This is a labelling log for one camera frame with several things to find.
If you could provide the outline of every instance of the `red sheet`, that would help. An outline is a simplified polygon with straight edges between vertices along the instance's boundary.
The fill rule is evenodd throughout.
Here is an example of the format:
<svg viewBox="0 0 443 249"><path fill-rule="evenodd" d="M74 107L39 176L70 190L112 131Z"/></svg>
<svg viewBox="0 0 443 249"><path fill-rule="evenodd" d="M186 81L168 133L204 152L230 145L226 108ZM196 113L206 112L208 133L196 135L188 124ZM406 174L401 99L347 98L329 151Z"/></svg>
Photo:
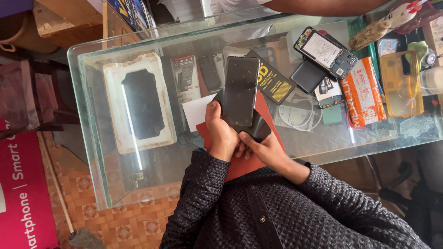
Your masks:
<svg viewBox="0 0 443 249"><path fill-rule="evenodd" d="M260 90L257 90L257 97L255 100L255 110L257 110L257 112L264 118L264 120L269 125L271 130L277 136L277 139L280 142L280 145L284 150L283 142L281 141L280 135L278 134L278 132L274 126L274 123L272 121L272 117L269 114L268 106L266 105L266 101L264 100L264 97L261 94ZM211 151L212 138L211 138L211 134L208 131L208 128L206 127L206 123L201 123L201 124L197 125L197 130L200 133L200 135L202 136L202 138L205 140L206 150L208 152ZM244 174L250 173L250 172L257 170L257 169L264 167L264 166L265 166L265 164L263 164L257 158L257 156L255 154L252 154L248 160L246 160L244 156L242 156L240 158L233 156L231 159L231 167L229 168L228 175L225 179L225 182L235 179L237 177L240 177Z"/></svg>

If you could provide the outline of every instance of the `shirt sleeve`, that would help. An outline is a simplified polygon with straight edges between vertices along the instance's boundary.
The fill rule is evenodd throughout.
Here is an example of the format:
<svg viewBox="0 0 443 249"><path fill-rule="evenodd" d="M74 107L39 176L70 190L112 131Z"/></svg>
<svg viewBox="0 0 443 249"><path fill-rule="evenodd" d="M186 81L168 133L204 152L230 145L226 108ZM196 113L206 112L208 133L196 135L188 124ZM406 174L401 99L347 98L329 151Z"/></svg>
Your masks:
<svg viewBox="0 0 443 249"><path fill-rule="evenodd" d="M169 216L160 248L192 248L203 223L222 194L230 163L206 152L192 152L180 199Z"/></svg>
<svg viewBox="0 0 443 249"><path fill-rule="evenodd" d="M363 192L332 177L313 164L309 178L298 189L336 220L354 231L392 248L429 248L397 215Z"/></svg>

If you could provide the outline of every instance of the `pink banner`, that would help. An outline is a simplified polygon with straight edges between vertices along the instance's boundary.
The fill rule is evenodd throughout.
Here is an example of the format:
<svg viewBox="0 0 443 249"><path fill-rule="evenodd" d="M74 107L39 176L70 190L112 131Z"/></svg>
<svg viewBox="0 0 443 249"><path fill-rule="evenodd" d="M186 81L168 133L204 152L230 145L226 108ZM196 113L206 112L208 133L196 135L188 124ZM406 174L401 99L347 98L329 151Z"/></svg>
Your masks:
<svg viewBox="0 0 443 249"><path fill-rule="evenodd" d="M58 247L36 132L0 141L0 169L0 247Z"/></svg>

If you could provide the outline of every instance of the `qr code sticker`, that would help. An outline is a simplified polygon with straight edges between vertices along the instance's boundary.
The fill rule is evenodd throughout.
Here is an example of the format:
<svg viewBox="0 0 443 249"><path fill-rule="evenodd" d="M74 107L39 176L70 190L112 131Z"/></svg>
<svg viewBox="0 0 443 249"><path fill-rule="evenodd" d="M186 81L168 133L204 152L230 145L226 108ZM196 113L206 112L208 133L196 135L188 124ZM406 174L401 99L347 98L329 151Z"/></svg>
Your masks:
<svg viewBox="0 0 443 249"><path fill-rule="evenodd" d="M337 69L337 72L336 72L336 73L337 73L338 75L342 75L343 72L344 72L343 69L339 68L339 69Z"/></svg>

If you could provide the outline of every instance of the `mop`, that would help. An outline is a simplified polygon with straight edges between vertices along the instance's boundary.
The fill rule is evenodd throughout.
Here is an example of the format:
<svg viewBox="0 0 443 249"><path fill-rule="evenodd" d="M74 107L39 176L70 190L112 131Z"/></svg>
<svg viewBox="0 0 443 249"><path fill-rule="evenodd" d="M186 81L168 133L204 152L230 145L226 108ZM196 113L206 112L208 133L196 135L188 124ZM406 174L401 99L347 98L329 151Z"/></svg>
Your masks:
<svg viewBox="0 0 443 249"><path fill-rule="evenodd" d="M51 158L49 157L48 148L46 146L46 142L42 132L37 132L37 136L39 137L40 144L43 144L41 150L43 155L48 158L49 170L51 171L52 179L54 179L55 188L57 189L57 194L58 197L60 198L60 203L62 204L62 209L66 216L69 232L71 233L69 237L69 243L75 247L80 247L83 249L106 249L105 243L97 236L95 236L93 233L91 233L89 229L83 228L80 229L79 231L74 231L71 219L69 218L68 210L66 209L66 204L62 195L62 191L60 190L60 186L58 184L58 178L55 175L54 166L52 164Z"/></svg>

